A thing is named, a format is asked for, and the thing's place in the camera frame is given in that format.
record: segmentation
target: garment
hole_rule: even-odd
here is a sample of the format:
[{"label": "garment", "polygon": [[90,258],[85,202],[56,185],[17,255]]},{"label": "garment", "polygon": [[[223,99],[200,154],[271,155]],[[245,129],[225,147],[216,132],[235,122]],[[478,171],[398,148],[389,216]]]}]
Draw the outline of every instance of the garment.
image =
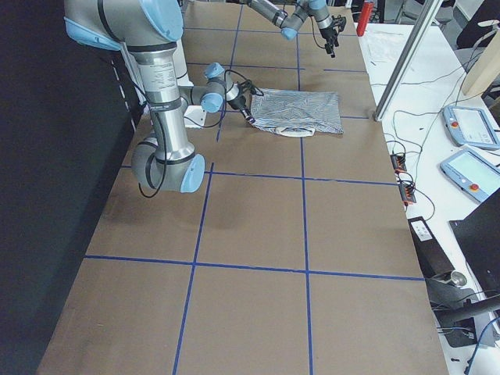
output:
[{"label": "garment", "polygon": [[336,92],[262,89],[252,96],[252,126],[288,137],[307,137],[315,131],[343,134]]}]

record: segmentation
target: table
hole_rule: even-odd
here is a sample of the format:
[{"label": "table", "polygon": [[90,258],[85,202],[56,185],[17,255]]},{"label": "table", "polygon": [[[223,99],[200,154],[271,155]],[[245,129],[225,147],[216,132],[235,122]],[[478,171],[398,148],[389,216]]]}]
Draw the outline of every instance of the table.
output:
[{"label": "table", "polygon": [[[377,25],[371,23],[367,27],[365,36],[359,39],[363,58],[370,75],[373,95],[377,102],[384,91],[385,86],[383,84],[388,82],[395,67],[397,56],[402,50],[411,28],[411,26],[406,25]],[[390,38],[388,44],[380,43],[383,35],[381,33],[387,33],[385,37]],[[377,50],[377,46],[378,48],[385,48],[386,56],[383,56],[384,53],[381,53],[381,50]],[[402,85],[383,118],[383,127],[388,141],[395,139],[395,130],[401,138],[414,141],[419,145],[427,137],[418,166],[418,174],[416,173],[416,155],[408,155],[406,165],[413,176],[417,175],[417,187],[427,194],[436,205],[435,214],[428,220],[429,227],[455,268],[467,276],[469,282],[466,288],[478,291],[477,282],[466,265],[466,260],[456,242],[451,227],[448,225],[449,220],[465,218],[478,204],[455,187],[440,171],[439,163],[457,152],[459,148],[455,147],[448,135],[441,114],[433,114],[439,112],[444,104],[455,103],[459,85],[465,75],[442,32],[438,27],[431,27],[403,82],[433,81],[448,73],[451,74],[432,83]],[[445,101],[445,98],[452,92],[451,97]],[[460,95],[460,105],[487,109],[480,97],[462,101],[463,99],[466,98]],[[395,115],[398,110],[417,114],[431,114],[410,116],[398,112]],[[487,114],[491,122],[496,124],[488,111]],[[408,151],[418,151],[415,145],[408,142],[403,143],[407,146]],[[481,150],[479,153],[494,164],[500,163],[500,157]],[[429,217],[432,213],[430,203],[419,193],[417,193],[416,197],[417,204],[408,207],[407,217]],[[465,369],[465,362],[472,354],[473,348],[450,348],[442,337],[441,344],[445,351],[450,374],[462,374]],[[500,350],[489,348],[488,350],[481,349],[481,351],[474,360],[473,373],[479,375],[498,373]],[[460,359],[460,362],[452,362],[450,358]]]},{"label": "table", "polygon": [[249,8],[190,5],[191,80],[219,61],[261,88],[337,91],[345,133],[279,137],[229,112],[188,131],[199,191],[152,200],[129,154],[40,374],[446,373],[354,24],[332,13],[336,59],[310,24],[286,42]]}]

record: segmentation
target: red object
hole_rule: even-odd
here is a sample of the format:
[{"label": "red object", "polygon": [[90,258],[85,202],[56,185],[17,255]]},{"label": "red object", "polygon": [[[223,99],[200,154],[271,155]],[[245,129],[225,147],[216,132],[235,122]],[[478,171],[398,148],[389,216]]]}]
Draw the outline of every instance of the red object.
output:
[{"label": "red object", "polygon": [[356,28],[356,33],[359,37],[365,34],[366,25],[370,20],[370,16],[373,10],[373,0],[365,0],[361,9],[361,16],[359,16],[358,27]]}]

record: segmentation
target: blue cable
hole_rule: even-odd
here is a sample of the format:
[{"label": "blue cable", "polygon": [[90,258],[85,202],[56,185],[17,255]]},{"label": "blue cable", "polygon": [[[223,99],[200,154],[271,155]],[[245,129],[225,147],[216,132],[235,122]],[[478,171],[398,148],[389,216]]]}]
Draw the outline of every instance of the blue cable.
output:
[{"label": "blue cable", "polygon": [[486,330],[490,327],[490,325],[492,325],[494,322],[496,322],[497,320],[500,320],[500,316],[497,317],[497,318],[494,318],[492,321],[490,321],[490,323],[488,323],[486,325],[485,328],[483,328],[482,332],[481,332],[481,335],[479,336],[479,340],[477,340],[477,344],[476,344],[476,348],[474,348],[474,353],[472,353],[472,356],[470,357],[470,359],[467,361],[469,363],[469,365],[466,367],[466,370],[463,372],[465,375],[469,375],[469,372],[470,372],[470,368],[472,367],[472,363],[474,361],[474,358],[476,357],[476,353],[477,353],[477,349],[479,349],[479,345],[481,343],[481,340],[484,336],[484,332],[486,332]]}]

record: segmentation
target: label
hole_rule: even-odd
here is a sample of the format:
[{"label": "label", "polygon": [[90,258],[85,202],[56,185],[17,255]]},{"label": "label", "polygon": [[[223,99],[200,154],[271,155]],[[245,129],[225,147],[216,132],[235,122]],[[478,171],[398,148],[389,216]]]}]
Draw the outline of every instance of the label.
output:
[{"label": "label", "polygon": [[177,84],[175,69],[171,62],[160,65],[139,65],[142,83],[146,91],[162,91]]},{"label": "label", "polygon": [[430,234],[422,220],[412,221],[411,224],[416,235],[422,242],[432,240],[432,234]]}]

